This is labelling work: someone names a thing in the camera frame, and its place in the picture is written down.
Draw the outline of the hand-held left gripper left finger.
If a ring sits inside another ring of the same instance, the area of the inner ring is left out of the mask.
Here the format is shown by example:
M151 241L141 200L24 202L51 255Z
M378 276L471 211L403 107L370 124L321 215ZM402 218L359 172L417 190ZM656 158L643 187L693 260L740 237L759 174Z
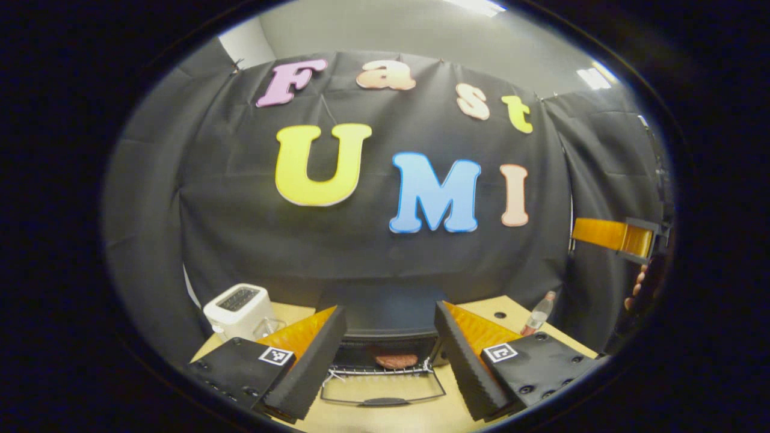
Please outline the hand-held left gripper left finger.
M240 411L294 424L310 411L346 330L345 307L329 307L255 342L231 338L185 373Z

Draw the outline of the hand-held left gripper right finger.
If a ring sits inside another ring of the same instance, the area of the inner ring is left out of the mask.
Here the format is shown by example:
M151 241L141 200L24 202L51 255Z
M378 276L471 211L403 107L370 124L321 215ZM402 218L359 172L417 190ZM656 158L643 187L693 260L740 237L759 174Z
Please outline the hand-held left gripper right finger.
M538 405L608 362L547 332L522 336L450 302L437 302L434 325L475 421Z

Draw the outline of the black electric oven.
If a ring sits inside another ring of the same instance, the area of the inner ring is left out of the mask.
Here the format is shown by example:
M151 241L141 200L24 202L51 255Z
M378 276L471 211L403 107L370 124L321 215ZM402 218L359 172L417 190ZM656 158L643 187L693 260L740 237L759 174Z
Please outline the black electric oven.
M436 368L446 364L434 326L439 287L359 284L325 290L317 310L343 306L347 331L322 384L319 397L331 404L398 407L446 394ZM416 354L415 367L388 370L377 355Z

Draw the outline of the white toaster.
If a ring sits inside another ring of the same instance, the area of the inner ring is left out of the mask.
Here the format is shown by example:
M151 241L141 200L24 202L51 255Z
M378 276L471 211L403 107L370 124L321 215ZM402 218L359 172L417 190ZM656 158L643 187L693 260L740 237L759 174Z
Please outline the white toaster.
M237 283L208 302L203 313L221 342L241 338L255 342L284 326L273 311L268 291Z

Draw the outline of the clear plastic bottle red cap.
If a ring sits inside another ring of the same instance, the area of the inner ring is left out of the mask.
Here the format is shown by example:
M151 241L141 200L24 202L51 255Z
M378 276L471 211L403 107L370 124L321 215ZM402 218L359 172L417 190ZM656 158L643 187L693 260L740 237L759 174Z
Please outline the clear plastic bottle red cap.
M525 322L525 326L523 326L522 331L520 332L523 337L536 333L541 329L543 324L547 322L547 318L549 318L550 313L553 310L553 305L555 305L555 298L556 292L552 290L548 291L544 296L544 299L534 307Z

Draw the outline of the black backdrop cloth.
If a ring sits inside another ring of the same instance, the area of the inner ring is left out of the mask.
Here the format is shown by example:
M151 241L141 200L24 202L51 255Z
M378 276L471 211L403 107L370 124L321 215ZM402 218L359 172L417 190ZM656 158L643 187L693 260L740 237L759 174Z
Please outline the black backdrop cloth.
M442 58L318 52L233 65L218 40L147 94L105 180L103 238L143 337L182 363L237 283L316 307L327 289L504 295L602 350L630 269L568 252L572 218L662 222L654 116L625 90L541 98ZM670 159L667 154L667 167Z

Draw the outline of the small ceiling light panel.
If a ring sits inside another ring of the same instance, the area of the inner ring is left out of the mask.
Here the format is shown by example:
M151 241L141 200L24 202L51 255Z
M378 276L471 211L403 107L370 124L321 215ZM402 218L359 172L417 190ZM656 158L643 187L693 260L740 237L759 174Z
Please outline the small ceiling light panel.
M592 90L610 90L618 85L618 78L598 61L592 61L589 67L578 69L576 74Z

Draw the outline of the large ceiling light panel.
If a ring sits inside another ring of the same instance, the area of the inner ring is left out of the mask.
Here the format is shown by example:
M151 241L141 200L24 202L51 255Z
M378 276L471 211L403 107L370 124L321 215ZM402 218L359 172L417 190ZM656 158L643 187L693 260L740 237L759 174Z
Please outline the large ceiling light panel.
M451 3L486 17L495 17L508 10L506 7L492 2L492 0L443 0L443 2Z

